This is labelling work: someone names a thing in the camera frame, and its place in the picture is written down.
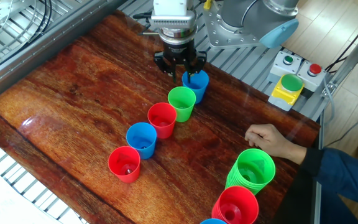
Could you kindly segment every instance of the plastic cup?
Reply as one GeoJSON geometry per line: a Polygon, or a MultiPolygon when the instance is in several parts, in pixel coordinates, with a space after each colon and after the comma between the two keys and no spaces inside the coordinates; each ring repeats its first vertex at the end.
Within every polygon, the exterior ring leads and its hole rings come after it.
{"type": "Polygon", "coordinates": [[[168,102],[177,111],[177,121],[185,122],[190,118],[196,103],[196,95],[193,90],[179,86],[173,88],[168,94],[168,102]]]}
{"type": "Polygon", "coordinates": [[[207,75],[207,73],[201,70],[199,73],[194,74],[190,78],[189,83],[188,73],[185,72],[181,77],[181,81],[184,87],[193,90],[193,92],[195,93],[196,104],[201,102],[204,97],[205,89],[209,84],[209,76],[207,75]]]}
{"type": "Polygon", "coordinates": [[[254,194],[245,187],[233,186],[223,191],[212,210],[212,218],[228,224],[251,224],[258,217],[254,194]]]}
{"type": "Polygon", "coordinates": [[[263,189],[275,175],[273,159],[260,149],[242,152],[227,175],[226,188],[243,186],[253,194],[263,189]]]}
{"type": "Polygon", "coordinates": [[[109,156],[109,169],[124,183],[134,182],[140,174],[140,156],[132,147],[122,146],[109,156]]]}
{"type": "Polygon", "coordinates": [[[224,221],[219,220],[217,218],[210,218],[203,221],[201,224],[226,224],[224,221]]]}
{"type": "Polygon", "coordinates": [[[171,136],[173,132],[177,111],[169,103],[156,103],[149,109],[147,118],[150,124],[155,128],[157,137],[166,139],[171,136]]]}
{"type": "Polygon", "coordinates": [[[136,123],[127,132],[128,144],[137,150],[141,159],[152,157],[157,140],[157,132],[148,123],[136,123]]]}

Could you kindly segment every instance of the wooden tabletop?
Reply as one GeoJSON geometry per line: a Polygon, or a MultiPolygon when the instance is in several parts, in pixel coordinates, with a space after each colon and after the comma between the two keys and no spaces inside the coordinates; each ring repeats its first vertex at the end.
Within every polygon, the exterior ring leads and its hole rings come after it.
{"type": "MultiPolygon", "coordinates": [[[[181,85],[154,64],[162,43],[138,36],[142,29],[115,12],[0,96],[0,147],[90,223],[210,218],[231,166],[250,148],[244,133],[251,124],[272,123],[297,144],[313,143],[315,122],[207,64],[203,102],[173,136],[158,140],[137,181],[122,183],[108,168],[110,153],[181,85]]],[[[273,159],[275,178],[256,196],[257,223],[270,222],[298,169],[273,159]]]]}

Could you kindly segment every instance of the green button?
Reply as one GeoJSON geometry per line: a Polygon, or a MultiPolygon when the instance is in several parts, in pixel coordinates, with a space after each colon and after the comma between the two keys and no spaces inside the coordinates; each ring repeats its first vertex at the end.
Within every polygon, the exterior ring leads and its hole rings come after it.
{"type": "Polygon", "coordinates": [[[301,78],[291,74],[284,75],[281,79],[281,84],[289,91],[298,91],[303,86],[301,78]]]}
{"type": "Polygon", "coordinates": [[[291,56],[285,56],[284,60],[283,60],[284,64],[286,65],[291,65],[293,62],[293,58],[291,56]]]}

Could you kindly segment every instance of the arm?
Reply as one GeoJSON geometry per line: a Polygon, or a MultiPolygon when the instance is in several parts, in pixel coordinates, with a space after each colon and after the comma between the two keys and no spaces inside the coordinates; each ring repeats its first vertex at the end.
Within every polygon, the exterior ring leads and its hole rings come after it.
{"type": "Polygon", "coordinates": [[[323,187],[358,202],[358,159],[337,149],[308,149],[301,168],[323,187]]]}
{"type": "Polygon", "coordinates": [[[271,124],[252,125],[246,132],[250,146],[271,156],[289,159],[324,188],[358,202],[358,159],[336,149],[306,149],[285,139],[271,124]]]}

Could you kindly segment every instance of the floor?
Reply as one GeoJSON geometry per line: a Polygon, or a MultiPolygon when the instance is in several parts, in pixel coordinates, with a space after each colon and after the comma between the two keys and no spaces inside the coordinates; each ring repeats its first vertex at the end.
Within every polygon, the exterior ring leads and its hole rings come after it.
{"type": "MultiPolygon", "coordinates": [[[[284,47],[327,67],[358,33],[358,0],[300,0],[298,7],[300,26],[284,47]]],[[[335,92],[334,105],[335,119],[326,127],[325,144],[342,136],[358,121],[358,65],[335,92]]],[[[326,118],[331,116],[331,105],[325,115],[326,118]]],[[[342,141],[332,145],[358,158],[357,146],[358,126],[342,141]]],[[[358,203],[346,198],[344,201],[358,218],[358,203]]]]}

